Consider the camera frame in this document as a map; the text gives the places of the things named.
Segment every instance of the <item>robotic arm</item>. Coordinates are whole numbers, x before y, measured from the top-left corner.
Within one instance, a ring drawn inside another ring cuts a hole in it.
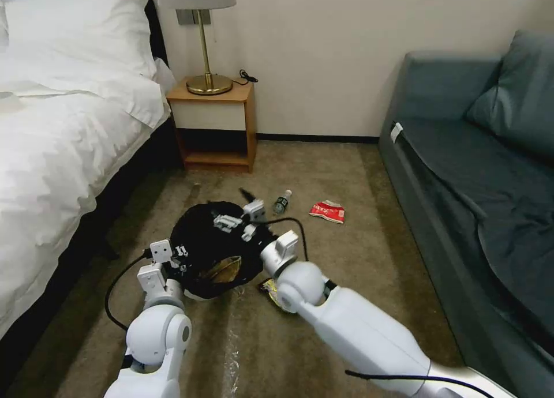
[[[243,217],[220,215],[214,226],[259,249],[265,271],[276,281],[279,303],[311,324],[358,372],[394,378],[373,380],[379,387],[410,397],[515,398],[471,368],[431,362],[401,323],[357,292],[337,286],[314,263],[296,262],[293,231],[276,237],[264,222],[263,202],[251,198]],[[151,251],[154,263],[138,273],[147,293],[145,310],[129,327],[123,367],[107,398],[179,397],[178,372],[192,326],[183,312],[181,286],[163,277],[162,263],[179,266],[169,241],[152,244]],[[145,373],[145,365],[160,368]]]

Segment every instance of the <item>nightstand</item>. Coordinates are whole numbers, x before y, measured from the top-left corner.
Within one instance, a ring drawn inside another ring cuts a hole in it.
[[[220,95],[194,95],[186,89],[186,79],[167,95],[185,168],[252,172],[257,145],[254,86],[233,84]]]

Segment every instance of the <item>baseboard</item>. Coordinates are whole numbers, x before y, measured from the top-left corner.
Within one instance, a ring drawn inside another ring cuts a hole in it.
[[[345,142],[377,144],[378,137],[373,136],[312,136],[308,134],[264,134],[258,133],[258,140],[306,141],[306,142]]]

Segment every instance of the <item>wall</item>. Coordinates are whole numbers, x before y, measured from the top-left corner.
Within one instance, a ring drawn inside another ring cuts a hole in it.
[[[260,133],[378,136],[409,50],[503,52],[554,28],[554,0],[237,0],[212,11],[212,72],[256,85]],[[196,27],[158,7],[177,78],[203,73]]]

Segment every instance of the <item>table lamp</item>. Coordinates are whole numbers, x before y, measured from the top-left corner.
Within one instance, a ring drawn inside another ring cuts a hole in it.
[[[187,89],[198,95],[215,95],[229,91],[233,82],[224,76],[213,75],[209,70],[208,49],[206,48],[206,37],[204,35],[204,24],[200,10],[224,9],[237,4],[236,0],[158,0],[159,5],[171,9],[194,10],[200,28],[200,41],[204,54],[205,73],[201,76],[190,78],[186,82]]]

